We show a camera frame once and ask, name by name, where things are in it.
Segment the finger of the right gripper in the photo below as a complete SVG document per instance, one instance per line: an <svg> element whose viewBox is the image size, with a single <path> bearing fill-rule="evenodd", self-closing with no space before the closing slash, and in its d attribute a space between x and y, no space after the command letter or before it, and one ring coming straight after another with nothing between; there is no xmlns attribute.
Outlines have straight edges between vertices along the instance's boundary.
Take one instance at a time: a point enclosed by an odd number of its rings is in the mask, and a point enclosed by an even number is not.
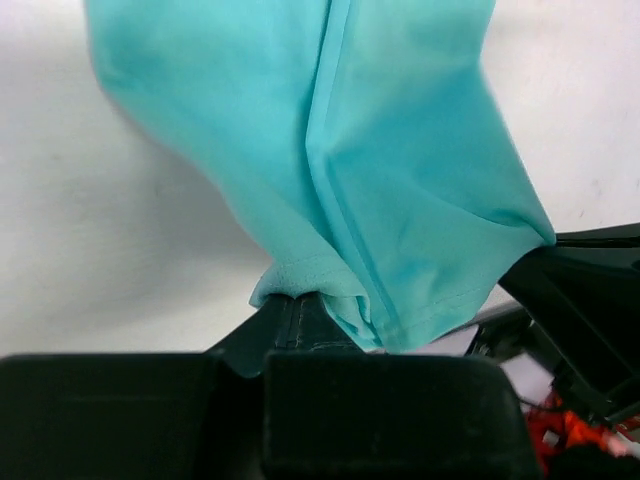
<svg viewBox="0 0 640 480"><path fill-rule="evenodd" d="M558 391L596 415L638 414L638 225L561 234L516 262L499 284L567 365Z"/></svg>

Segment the pile of colourful clothes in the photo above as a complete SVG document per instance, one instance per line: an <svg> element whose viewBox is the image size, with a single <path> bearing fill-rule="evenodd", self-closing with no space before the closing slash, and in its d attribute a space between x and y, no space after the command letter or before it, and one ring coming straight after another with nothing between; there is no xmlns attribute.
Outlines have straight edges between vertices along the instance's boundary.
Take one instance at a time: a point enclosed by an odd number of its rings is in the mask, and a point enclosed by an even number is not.
<svg viewBox="0 0 640 480"><path fill-rule="evenodd" d="M639 458L614 430L592 426L551 391L525 421L545 479L637 479Z"/></svg>

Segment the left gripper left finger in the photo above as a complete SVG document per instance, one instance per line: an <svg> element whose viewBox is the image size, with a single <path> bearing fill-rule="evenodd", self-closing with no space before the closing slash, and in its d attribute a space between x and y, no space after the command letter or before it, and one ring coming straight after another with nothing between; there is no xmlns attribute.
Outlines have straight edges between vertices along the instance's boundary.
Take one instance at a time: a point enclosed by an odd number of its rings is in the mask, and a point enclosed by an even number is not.
<svg viewBox="0 0 640 480"><path fill-rule="evenodd" d="M4 357L2 477L259 478L259 378L296 309L273 296L202 352Z"/></svg>

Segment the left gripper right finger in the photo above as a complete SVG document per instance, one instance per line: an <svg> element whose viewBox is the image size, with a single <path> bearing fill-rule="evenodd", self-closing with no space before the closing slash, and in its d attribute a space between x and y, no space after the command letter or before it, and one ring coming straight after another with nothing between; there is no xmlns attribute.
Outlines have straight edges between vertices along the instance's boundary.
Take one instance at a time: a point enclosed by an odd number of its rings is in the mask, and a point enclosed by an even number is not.
<svg viewBox="0 0 640 480"><path fill-rule="evenodd" d="M363 353L293 301L263 371L269 479L538 479L517 395L477 357Z"/></svg>

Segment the teal green t shirt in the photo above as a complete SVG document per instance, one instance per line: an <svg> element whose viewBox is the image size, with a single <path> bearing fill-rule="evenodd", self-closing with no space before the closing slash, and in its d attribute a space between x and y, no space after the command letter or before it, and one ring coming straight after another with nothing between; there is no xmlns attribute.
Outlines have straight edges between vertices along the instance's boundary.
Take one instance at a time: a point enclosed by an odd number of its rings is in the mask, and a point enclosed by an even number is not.
<svg viewBox="0 0 640 480"><path fill-rule="evenodd" d="M469 321L551 223L480 65L490 1L89 1L95 76L361 349Z"/></svg>

